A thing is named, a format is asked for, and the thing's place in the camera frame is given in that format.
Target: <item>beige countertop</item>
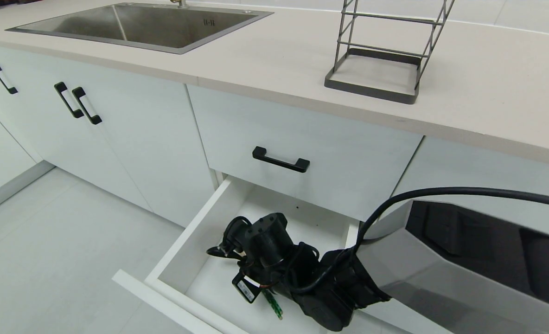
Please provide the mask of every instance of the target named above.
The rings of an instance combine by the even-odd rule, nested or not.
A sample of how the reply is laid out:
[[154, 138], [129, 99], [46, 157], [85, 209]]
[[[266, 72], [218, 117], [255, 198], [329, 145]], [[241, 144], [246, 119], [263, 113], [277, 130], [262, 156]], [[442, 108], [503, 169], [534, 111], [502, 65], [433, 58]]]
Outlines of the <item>beige countertop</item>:
[[[549, 163], [548, 34], [448, 22], [421, 80], [419, 97], [415, 104], [407, 105], [324, 87], [340, 23], [340, 14], [329, 11], [257, 7], [254, 9], [275, 13], [184, 55], [5, 31], [115, 3], [44, 0], [2, 9], [0, 46], [200, 85]], [[426, 29], [360, 18], [353, 42], [421, 52], [427, 41]]]

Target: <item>wall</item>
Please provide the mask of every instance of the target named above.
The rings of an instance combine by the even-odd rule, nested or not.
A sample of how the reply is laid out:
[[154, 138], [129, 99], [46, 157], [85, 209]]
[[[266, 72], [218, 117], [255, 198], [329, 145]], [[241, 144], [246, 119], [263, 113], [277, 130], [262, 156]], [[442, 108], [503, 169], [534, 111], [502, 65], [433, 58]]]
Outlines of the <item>wall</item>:
[[[343, 0], [198, 0], [340, 11]], [[359, 0], [359, 11], [436, 17], [442, 0]], [[549, 33], [549, 0], [455, 0], [450, 19]]]

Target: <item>black handle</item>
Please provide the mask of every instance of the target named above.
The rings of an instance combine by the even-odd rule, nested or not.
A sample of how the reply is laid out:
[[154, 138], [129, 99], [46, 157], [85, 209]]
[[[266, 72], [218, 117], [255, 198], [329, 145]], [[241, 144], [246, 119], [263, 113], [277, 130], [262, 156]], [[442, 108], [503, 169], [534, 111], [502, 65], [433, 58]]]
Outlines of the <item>black handle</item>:
[[260, 146], [256, 146], [256, 148], [254, 148], [254, 151], [252, 152], [252, 156], [254, 157], [254, 159], [272, 163], [273, 165], [291, 169], [292, 171], [296, 171], [299, 173], [305, 173], [308, 170], [308, 167], [310, 166], [310, 161], [302, 158], [297, 159], [297, 162], [295, 163], [295, 165], [292, 163], [287, 163], [285, 161], [269, 158], [266, 156], [266, 148], [262, 148]]
[[9, 94], [16, 94], [17, 93], [17, 89], [15, 87], [7, 87], [7, 84], [3, 81], [3, 79], [0, 78], [0, 83], [3, 84], [3, 86], [5, 87], [5, 89], [9, 92]]
[[83, 87], [77, 87], [73, 89], [73, 95], [75, 95], [75, 99], [77, 99], [77, 102], [79, 102], [79, 106], [83, 109], [83, 111], [87, 115], [87, 118], [89, 118], [89, 122], [91, 122], [91, 124], [93, 125], [101, 123], [101, 117], [99, 117], [99, 115], [91, 117], [91, 115], [87, 111], [87, 108], [85, 108], [83, 102], [81, 102], [81, 98], [85, 96], [85, 90], [83, 89]]
[[56, 92], [62, 99], [62, 102], [64, 102], [64, 105], [69, 110], [69, 112], [73, 115], [73, 117], [75, 118], [83, 117], [83, 112], [81, 111], [81, 109], [73, 110], [73, 108], [69, 106], [69, 102], [66, 102], [65, 97], [62, 95], [62, 92], [65, 90], [68, 90], [68, 88], [66, 88], [66, 85], [63, 82], [59, 82], [55, 84], [54, 89], [56, 89]]

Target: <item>gray metal rack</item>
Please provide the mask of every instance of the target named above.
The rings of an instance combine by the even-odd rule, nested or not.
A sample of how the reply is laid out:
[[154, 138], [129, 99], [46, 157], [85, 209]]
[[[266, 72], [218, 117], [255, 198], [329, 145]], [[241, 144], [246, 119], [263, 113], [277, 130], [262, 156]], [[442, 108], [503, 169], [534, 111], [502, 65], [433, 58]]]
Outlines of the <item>gray metal rack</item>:
[[[443, 0], [440, 13], [437, 19], [415, 19], [411, 17], [400, 17], [390, 15], [378, 15], [374, 13], [359, 13], [357, 12], [357, 5], [359, 0], [344, 0], [343, 9], [341, 11], [340, 28], [338, 29], [338, 39], [336, 44], [336, 56], [334, 57], [334, 66], [328, 72], [325, 78], [325, 87], [348, 91], [350, 93], [357, 93], [360, 95], [366, 95], [376, 97], [379, 99], [414, 104], [419, 95], [419, 83], [421, 82], [421, 76], [429, 63], [431, 54], [435, 49], [435, 45], [440, 38], [441, 31], [446, 25], [448, 16], [455, 0]], [[349, 6], [353, 4], [353, 10], [349, 11]], [[352, 17], [347, 25], [345, 25], [346, 17]], [[363, 45], [353, 43], [353, 29], [355, 27], [355, 20], [357, 17], [368, 17], [373, 19], [393, 19], [396, 21], [406, 21], [412, 23], [419, 23], [421, 25], [431, 26], [431, 33], [429, 34], [429, 40], [425, 46], [423, 53], [414, 53], [409, 51], [401, 51], [395, 49], [387, 49], [384, 47], [377, 47], [371, 45]], [[345, 42], [343, 41], [343, 35], [349, 30], [349, 38]], [[346, 45], [346, 52], [344, 55], [340, 55], [341, 46]], [[375, 59], [383, 59], [386, 61], [395, 61], [398, 63], [412, 64], [416, 66], [417, 74], [415, 80], [415, 86], [412, 94], [402, 93], [398, 91], [385, 90], [375, 87], [369, 87], [366, 85], [359, 85], [354, 83], [342, 82], [332, 79], [332, 75], [340, 68], [342, 63], [349, 57], [349, 55], [369, 57]]]

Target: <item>stainless steel sink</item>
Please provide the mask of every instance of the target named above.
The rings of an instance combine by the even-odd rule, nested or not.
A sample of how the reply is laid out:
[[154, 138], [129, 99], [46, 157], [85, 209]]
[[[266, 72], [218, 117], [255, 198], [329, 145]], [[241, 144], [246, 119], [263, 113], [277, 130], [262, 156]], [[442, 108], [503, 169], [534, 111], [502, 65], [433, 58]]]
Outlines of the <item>stainless steel sink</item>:
[[94, 40], [181, 55], [271, 13], [124, 2], [8, 30]]

